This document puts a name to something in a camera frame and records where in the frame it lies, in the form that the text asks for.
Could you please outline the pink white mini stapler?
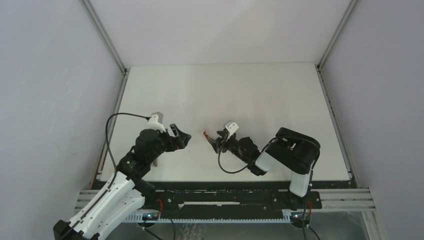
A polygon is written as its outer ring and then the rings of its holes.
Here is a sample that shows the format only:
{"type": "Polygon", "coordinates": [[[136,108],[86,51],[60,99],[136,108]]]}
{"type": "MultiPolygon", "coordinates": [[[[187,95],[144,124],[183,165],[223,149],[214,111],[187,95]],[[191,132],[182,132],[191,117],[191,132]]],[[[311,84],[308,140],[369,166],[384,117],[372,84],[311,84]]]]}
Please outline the pink white mini stapler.
{"type": "Polygon", "coordinates": [[[207,140],[211,140],[212,139],[212,137],[206,132],[206,131],[203,131],[203,136],[207,139],[207,140]]]}

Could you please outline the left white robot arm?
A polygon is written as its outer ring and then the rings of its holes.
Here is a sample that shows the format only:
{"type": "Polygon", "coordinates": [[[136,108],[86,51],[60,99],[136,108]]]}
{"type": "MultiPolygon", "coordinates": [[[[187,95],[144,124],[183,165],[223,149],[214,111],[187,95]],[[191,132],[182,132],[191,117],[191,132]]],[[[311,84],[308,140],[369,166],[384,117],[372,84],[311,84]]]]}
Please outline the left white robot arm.
{"type": "Polygon", "coordinates": [[[54,225],[54,238],[104,240],[131,213],[153,207],[157,201],[156,189],[143,177],[160,155],[184,149],[192,138],[175,124],[170,129],[174,135],[168,130],[142,130],[119,161],[116,172],[93,199],[70,220],[59,220],[54,225]]]}

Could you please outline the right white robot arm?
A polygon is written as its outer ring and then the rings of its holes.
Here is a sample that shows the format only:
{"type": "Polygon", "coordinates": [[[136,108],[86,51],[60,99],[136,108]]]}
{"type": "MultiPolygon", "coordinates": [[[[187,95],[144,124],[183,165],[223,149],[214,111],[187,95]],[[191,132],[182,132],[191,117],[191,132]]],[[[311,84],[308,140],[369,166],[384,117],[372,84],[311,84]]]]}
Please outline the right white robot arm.
{"type": "Polygon", "coordinates": [[[265,175],[274,165],[282,164],[291,171],[288,191],[289,203],[302,208],[309,201],[308,192],[312,186],[313,170],[321,154],[317,140],[297,131],[281,127],[276,135],[262,148],[250,137],[237,139],[236,131],[224,128],[213,138],[207,132],[204,137],[218,155],[218,166],[227,174],[236,174],[248,169],[256,176],[265,175]],[[236,171],[228,171],[221,164],[221,154],[230,152],[245,163],[236,171]]]}

